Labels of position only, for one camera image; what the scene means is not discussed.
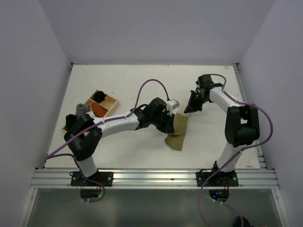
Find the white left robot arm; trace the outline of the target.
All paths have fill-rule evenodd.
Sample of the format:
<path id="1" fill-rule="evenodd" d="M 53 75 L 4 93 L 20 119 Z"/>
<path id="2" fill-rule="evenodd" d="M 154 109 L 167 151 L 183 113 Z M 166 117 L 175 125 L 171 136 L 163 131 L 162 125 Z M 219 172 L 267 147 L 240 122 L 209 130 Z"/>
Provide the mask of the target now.
<path id="1" fill-rule="evenodd" d="M 93 118 L 88 114 L 80 117 L 66 132 L 64 140 L 72 151 L 82 171 L 81 179 L 92 186 L 98 181 L 98 169 L 93 159 L 99 141 L 107 136 L 124 131 L 136 131 L 151 125 L 165 134 L 173 134 L 173 111 L 179 107 L 179 101 L 164 101 L 159 97 L 148 105 L 141 105 L 121 115 Z"/>

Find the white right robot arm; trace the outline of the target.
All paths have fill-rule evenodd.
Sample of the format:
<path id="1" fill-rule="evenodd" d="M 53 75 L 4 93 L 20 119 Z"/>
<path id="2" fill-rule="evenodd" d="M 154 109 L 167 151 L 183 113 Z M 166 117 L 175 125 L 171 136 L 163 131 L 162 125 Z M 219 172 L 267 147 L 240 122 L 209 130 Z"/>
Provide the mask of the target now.
<path id="1" fill-rule="evenodd" d="M 209 175 L 197 172 L 198 180 L 209 184 L 223 185 L 233 179 L 235 167 L 242 149 L 252 145 L 260 137 L 258 109 L 241 104 L 232 95 L 225 92 L 225 84 L 214 83 L 211 74 L 198 77 L 196 89 L 191 91 L 184 113 L 202 111 L 204 103 L 215 103 L 226 113 L 225 139 L 227 141 L 221 156 L 214 162 Z"/>

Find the olive and cream underwear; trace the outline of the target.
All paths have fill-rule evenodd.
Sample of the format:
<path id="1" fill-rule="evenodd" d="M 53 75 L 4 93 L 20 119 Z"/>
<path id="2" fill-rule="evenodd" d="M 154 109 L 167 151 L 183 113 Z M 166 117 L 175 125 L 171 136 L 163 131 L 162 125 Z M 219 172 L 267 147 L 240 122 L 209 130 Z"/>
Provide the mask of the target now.
<path id="1" fill-rule="evenodd" d="M 182 115 L 180 113 L 176 113 L 174 122 L 173 122 L 174 133 L 169 134 L 165 138 L 166 144 L 171 149 L 177 150 L 177 151 L 182 150 L 185 135 L 187 132 L 187 122 L 188 122 L 188 116 Z"/>

